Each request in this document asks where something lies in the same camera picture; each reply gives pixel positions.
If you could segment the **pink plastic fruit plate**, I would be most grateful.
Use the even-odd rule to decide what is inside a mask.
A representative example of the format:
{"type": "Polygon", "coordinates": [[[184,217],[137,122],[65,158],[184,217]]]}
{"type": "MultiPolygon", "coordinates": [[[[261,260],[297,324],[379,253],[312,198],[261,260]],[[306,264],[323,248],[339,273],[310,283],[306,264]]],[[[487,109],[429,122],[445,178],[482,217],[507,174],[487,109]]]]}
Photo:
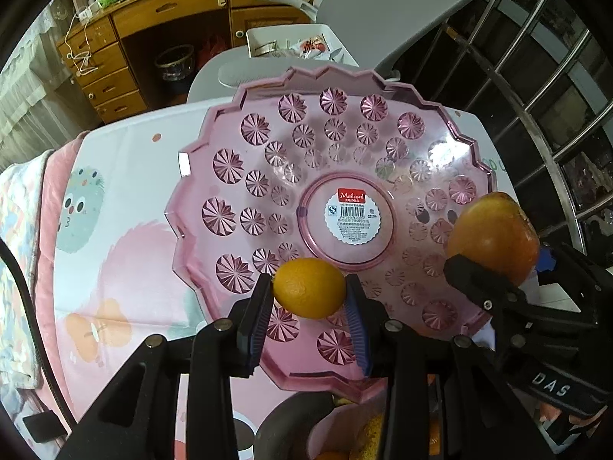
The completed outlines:
{"type": "Polygon", "coordinates": [[[455,221],[496,178],[464,118],[369,71],[241,86],[179,153],[175,273],[218,319],[261,274],[315,256],[419,334],[475,334],[486,314],[443,268],[455,221]]]}

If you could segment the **wooden desk with drawers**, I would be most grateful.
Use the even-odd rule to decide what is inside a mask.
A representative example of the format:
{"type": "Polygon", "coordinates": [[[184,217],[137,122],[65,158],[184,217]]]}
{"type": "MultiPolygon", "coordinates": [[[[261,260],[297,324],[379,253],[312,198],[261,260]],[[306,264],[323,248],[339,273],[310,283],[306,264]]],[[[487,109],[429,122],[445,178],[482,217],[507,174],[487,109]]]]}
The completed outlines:
{"type": "Polygon", "coordinates": [[[251,28],[307,22],[295,8],[260,0],[124,0],[70,25],[57,50],[95,120],[113,123],[185,101],[192,79],[162,77],[163,61],[181,48],[199,71],[245,45],[251,28]]]}

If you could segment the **yellow green apple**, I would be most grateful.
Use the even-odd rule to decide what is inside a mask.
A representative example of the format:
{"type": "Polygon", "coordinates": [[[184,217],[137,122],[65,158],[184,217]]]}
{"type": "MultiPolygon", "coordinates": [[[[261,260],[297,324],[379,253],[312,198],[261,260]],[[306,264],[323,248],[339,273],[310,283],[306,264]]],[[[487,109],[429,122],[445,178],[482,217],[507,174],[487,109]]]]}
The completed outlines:
{"type": "Polygon", "coordinates": [[[352,445],[350,460],[376,460],[378,458],[384,415],[378,413],[366,422],[352,445]]]}

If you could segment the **cartoon printed bed sheet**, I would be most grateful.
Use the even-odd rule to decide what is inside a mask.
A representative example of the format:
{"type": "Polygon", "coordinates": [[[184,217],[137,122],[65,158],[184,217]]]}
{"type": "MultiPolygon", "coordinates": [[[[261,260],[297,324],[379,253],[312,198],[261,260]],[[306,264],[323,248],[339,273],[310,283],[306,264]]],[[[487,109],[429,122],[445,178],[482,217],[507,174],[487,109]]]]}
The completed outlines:
{"type": "MultiPolygon", "coordinates": [[[[229,101],[130,117],[3,173],[2,235],[38,260],[35,311],[76,419],[146,338],[165,344],[217,320],[175,273],[178,238],[165,211],[181,177],[179,153],[200,135],[208,110],[229,101]]],[[[464,115],[487,165],[492,141],[477,117],[464,115]]],[[[492,191],[511,193],[490,169],[492,191]]]]}

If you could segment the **dark avocado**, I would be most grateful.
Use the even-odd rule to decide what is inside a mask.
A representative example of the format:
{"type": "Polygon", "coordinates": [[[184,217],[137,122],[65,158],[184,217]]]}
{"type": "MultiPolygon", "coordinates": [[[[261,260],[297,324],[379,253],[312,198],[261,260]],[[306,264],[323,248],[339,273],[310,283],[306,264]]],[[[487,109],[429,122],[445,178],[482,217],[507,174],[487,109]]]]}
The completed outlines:
{"type": "Polygon", "coordinates": [[[254,460],[308,459],[312,429],[333,412],[334,395],[296,393],[277,405],[254,437],[254,460]]]}

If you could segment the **grey white chair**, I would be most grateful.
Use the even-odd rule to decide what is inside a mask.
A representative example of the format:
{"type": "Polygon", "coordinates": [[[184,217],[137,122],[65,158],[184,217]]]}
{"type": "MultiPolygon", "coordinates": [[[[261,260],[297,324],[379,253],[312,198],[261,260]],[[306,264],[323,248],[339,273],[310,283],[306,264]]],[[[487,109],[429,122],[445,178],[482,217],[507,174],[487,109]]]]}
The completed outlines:
{"type": "Polygon", "coordinates": [[[292,6],[339,40],[340,66],[385,79],[419,38],[473,0],[264,0],[292,6]]]}

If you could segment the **small orange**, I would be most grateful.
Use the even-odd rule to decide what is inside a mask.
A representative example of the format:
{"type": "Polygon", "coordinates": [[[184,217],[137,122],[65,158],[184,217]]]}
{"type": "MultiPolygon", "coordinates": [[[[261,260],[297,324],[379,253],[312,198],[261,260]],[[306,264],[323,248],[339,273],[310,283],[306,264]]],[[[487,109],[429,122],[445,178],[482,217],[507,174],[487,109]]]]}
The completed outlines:
{"type": "Polygon", "coordinates": [[[343,273],[316,258],[284,263],[273,277],[273,295],[291,314],[312,320],[334,315],[346,299],[343,273]]]}

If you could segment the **metal window grille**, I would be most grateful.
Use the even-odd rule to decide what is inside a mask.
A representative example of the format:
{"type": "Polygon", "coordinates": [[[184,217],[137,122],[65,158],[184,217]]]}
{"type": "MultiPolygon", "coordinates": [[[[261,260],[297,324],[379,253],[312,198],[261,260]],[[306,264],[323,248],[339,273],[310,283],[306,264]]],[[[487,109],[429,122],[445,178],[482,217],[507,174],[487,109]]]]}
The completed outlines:
{"type": "Polygon", "coordinates": [[[612,264],[612,56],[566,0],[473,0],[396,63],[473,113],[540,237],[612,264]]]}

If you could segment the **red apple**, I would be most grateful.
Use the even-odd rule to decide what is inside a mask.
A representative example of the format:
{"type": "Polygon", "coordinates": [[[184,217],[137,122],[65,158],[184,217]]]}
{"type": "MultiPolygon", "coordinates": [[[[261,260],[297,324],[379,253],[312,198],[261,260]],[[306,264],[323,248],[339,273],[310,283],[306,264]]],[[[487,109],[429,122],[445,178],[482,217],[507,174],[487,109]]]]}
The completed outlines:
{"type": "Polygon", "coordinates": [[[539,237],[518,203],[505,192],[492,192],[462,211],[447,257],[463,255],[518,287],[534,269],[539,249],[539,237]]]}

